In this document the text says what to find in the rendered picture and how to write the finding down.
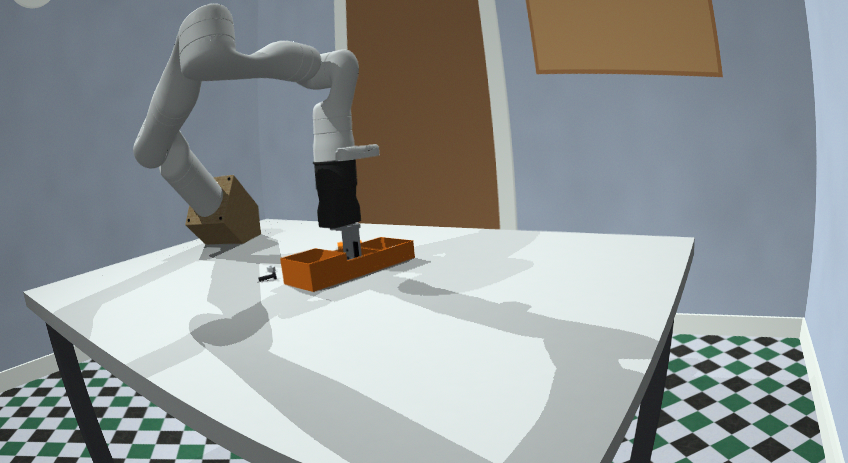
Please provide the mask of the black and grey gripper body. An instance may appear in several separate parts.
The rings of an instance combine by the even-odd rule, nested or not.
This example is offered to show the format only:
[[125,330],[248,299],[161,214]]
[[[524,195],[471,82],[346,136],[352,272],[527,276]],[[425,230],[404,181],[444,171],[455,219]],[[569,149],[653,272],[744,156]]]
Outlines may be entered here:
[[333,229],[360,222],[354,159],[379,156],[379,146],[355,146],[352,130],[347,130],[315,134],[313,153],[318,226]]

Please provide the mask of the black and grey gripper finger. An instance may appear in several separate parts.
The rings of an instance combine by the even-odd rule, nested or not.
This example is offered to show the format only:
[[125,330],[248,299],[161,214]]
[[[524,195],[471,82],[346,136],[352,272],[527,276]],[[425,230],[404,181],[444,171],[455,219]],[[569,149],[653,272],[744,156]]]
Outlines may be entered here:
[[360,223],[353,223],[353,224],[349,224],[347,226],[352,226],[352,238],[353,238],[354,249],[355,249],[355,258],[362,256],[362,254],[361,254],[361,244],[360,244],[360,234],[359,234],[359,228],[361,228]]
[[347,260],[355,258],[355,249],[352,238],[352,226],[342,226],[339,228],[330,229],[331,231],[341,231],[343,252],[347,253]]

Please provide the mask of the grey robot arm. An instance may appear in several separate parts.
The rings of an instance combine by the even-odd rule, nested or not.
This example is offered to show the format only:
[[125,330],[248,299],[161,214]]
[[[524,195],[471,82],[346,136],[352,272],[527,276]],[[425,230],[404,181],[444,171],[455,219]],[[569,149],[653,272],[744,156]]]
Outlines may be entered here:
[[143,167],[159,167],[162,177],[199,216],[210,216],[221,205],[222,188],[180,132],[197,102],[202,81],[271,78],[307,89],[331,88],[328,98],[313,109],[314,134],[323,134],[352,130],[358,74],[357,58],[349,50],[320,54],[308,45],[277,41],[251,55],[239,53],[230,11],[220,4],[204,5],[179,28],[134,143],[135,159]]

